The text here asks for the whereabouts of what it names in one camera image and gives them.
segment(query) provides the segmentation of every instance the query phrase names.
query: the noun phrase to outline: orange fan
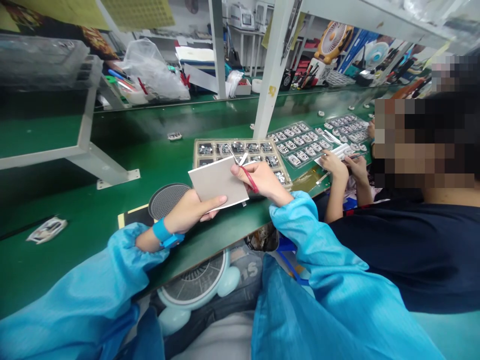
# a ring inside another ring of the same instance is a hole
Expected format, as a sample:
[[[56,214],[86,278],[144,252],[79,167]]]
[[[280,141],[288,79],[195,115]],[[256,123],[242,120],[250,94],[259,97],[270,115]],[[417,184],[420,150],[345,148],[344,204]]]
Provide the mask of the orange fan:
[[[329,65],[349,45],[353,34],[353,26],[330,21],[328,27],[323,32],[320,44],[318,44],[318,51],[314,55],[315,58]]]

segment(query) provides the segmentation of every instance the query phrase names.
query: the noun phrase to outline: blue smock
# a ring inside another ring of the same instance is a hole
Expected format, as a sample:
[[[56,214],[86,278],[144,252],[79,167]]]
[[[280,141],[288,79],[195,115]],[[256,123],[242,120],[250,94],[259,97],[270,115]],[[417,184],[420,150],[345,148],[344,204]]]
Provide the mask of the blue smock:
[[[406,310],[397,287],[366,272],[368,265],[319,222],[308,194],[292,195],[295,199],[283,207],[271,205],[270,215],[297,245],[297,260],[311,273],[315,298],[266,255],[251,358],[443,359]],[[0,321],[0,358],[113,359],[138,319],[132,296],[149,283],[147,271],[169,255],[168,250],[147,253],[135,247],[147,229],[134,223],[118,230],[105,250]],[[154,317],[145,317],[122,356],[164,359],[162,330]]]

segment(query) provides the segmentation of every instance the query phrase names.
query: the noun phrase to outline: blue sleeve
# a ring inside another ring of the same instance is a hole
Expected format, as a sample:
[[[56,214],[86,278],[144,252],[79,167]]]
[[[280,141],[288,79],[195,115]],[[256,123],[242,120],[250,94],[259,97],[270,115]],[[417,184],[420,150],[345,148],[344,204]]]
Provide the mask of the blue sleeve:
[[[148,253],[135,246],[147,229],[133,223],[118,230],[105,250],[0,321],[0,358],[98,358],[106,335],[130,309],[131,297],[149,283],[146,272],[169,255],[168,249]]]
[[[298,262],[311,274],[309,284],[324,309],[319,316],[326,316],[319,323],[334,324],[339,334],[348,336],[350,345],[360,344],[379,358],[442,359],[405,308],[398,288],[366,272],[368,265],[341,245],[326,223],[319,222],[308,194],[295,191],[292,195],[294,200],[281,208],[271,205],[270,215],[273,225],[295,243]],[[324,345],[326,350],[335,344]]]

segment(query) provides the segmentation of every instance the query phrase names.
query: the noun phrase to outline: dark navy shirt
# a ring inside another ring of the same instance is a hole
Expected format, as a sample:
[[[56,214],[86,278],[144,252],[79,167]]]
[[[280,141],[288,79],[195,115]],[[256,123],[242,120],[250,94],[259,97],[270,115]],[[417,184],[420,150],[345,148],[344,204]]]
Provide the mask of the dark navy shirt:
[[[346,211],[330,227],[399,288],[408,310],[480,310],[480,207],[392,200]]]

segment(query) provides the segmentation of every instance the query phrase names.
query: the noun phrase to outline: white fan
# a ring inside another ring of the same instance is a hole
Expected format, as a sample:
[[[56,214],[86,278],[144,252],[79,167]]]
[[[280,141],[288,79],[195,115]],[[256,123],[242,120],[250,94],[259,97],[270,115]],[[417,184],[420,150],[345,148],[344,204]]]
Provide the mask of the white fan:
[[[390,46],[386,42],[377,42],[365,54],[365,69],[373,69],[380,65],[389,55]]]
[[[346,49],[352,39],[354,28],[341,22],[331,21],[323,32],[315,58],[329,65]]]
[[[158,316],[163,335],[180,330],[193,310],[207,304],[215,295],[225,297],[240,281],[240,270],[230,266],[230,250],[208,259],[157,290],[166,308]]]

